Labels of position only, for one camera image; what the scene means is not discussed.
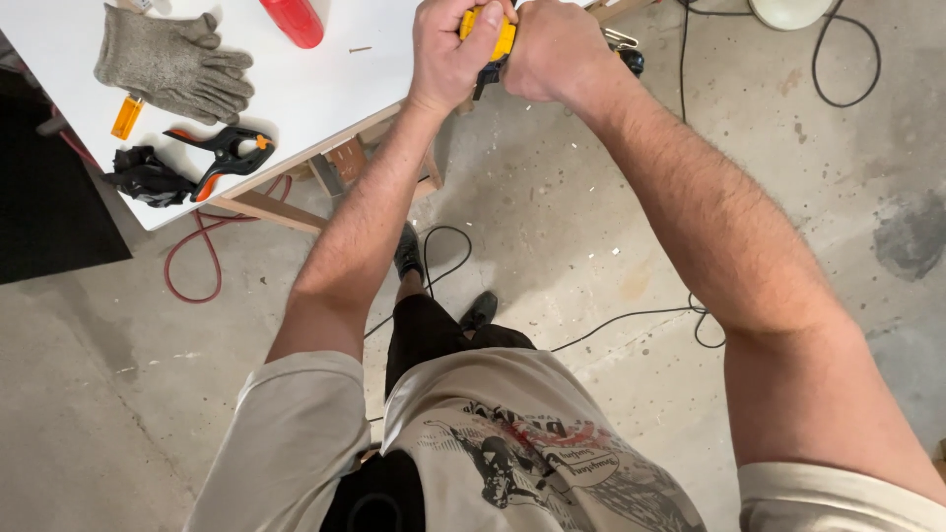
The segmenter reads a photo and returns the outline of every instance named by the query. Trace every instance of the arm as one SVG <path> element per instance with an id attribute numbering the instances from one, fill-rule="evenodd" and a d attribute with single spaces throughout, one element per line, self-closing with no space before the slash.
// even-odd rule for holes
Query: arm
<path id="1" fill-rule="evenodd" d="M 520 18 L 507 89 L 562 101 L 586 122 L 683 282 L 726 332 L 737 464 L 853 470 L 946 503 L 861 330 L 780 208 L 647 93 L 592 17 L 536 0 Z"/>
<path id="2" fill-rule="evenodd" d="M 503 12 L 516 20 L 509 0 L 494 1 L 482 12 L 487 24 L 461 44 L 463 13 L 478 3 L 485 0 L 426 0 L 417 8 L 404 107 L 296 277 L 267 363 L 317 350 L 361 362 L 368 310 L 391 267 L 424 154 L 489 61 Z"/>

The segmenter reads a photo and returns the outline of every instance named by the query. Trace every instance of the white lamp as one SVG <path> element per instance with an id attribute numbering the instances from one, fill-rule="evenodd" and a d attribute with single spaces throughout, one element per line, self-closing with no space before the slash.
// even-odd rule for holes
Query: white lamp
<path id="1" fill-rule="evenodd" d="M 752 11 L 774 29 L 790 31 L 813 24 L 828 11 L 833 0 L 749 0 Z"/>

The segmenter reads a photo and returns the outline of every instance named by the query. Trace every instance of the hand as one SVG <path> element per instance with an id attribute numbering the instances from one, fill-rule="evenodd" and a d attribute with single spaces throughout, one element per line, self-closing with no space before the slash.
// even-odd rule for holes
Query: hand
<path id="1" fill-rule="evenodd" d="M 627 67 L 608 49 L 598 21 L 578 5 L 534 0 L 523 4 L 518 15 L 516 43 L 500 76 L 510 94 L 570 107 L 577 98 L 588 98 L 582 87 L 603 73 L 606 78 L 615 62 L 626 73 Z"/>
<path id="2" fill-rule="evenodd" d="M 510 0 L 424 0 L 414 18 L 414 71 L 408 103 L 445 118 L 473 92 L 489 62 L 502 15 L 518 21 Z M 483 5 L 473 30 L 460 41 L 464 12 Z"/>

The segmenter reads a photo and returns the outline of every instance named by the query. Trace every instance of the sleeve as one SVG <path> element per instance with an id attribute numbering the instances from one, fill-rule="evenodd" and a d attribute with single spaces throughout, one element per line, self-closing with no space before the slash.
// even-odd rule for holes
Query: sleeve
<path id="1" fill-rule="evenodd" d="M 368 448 L 364 372 L 296 353 L 247 379 L 185 531 L 318 530 L 339 479 Z"/>
<path id="2" fill-rule="evenodd" d="M 739 469 L 748 532 L 943 530 L 946 507 L 862 474 L 808 464 L 761 463 Z"/>

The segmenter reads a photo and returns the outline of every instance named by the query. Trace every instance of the concrete floor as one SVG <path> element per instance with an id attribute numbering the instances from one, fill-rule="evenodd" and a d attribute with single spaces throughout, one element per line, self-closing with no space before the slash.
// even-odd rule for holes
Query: concrete floor
<path id="1" fill-rule="evenodd" d="M 865 102 L 838 110 L 817 98 L 815 27 L 779 33 L 748 18 L 692 17 L 688 112 L 797 223 L 932 452 L 946 436 L 941 17 L 936 0 L 864 0 L 844 12 L 866 22 L 884 50 L 884 74 Z M 644 82 L 673 110 L 680 22 L 679 6 L 664 2 L 610 24 L 640 38 Z M 838 24 L 822 53 L 829 94 L 847 99 L 867 86 L 873 60 L 863 34 Z M 447 186 L 418 202 L 412 219 L 418 229 L 455 225 L 473 240 L 470 262 L 436 285 L 455 316 L 491 288 L 502 301 L 498 322 L 551 348 L 619 313 L 685 304 L 634 195 L 568 110 L 529 109 L 491 86 L 450 130 Z M 312 182 L 297 184 L 290 202 L 331 208 Z M 264 222 L 218 231 L 223 293 L 189 306 L 166 290 L 161 268 L 193 222 L 146 233 L 127 212 L 115 215 L 134 260 L 0 287 L 0 531 L 180 528 L 312 242 Z M 458 236 L 435 236 L 433 273 L 464 251 Z M 200 245 L 185 248 L 173 272 L 186 293 L 212 289 Z M 390 312 L 395 284 L 392 273 L 370 326 Z M 709 530 L 731 530 L 739 501 L 723 353 L 693 341 L 695 321 L 630 318 L 558 356 L 622 435 L 683 484 Z M 721 337 L 711 320 L 705 335 Z M 389 336 L 390 325 L 367 342 L 371 417 L 381 414 Z"/>

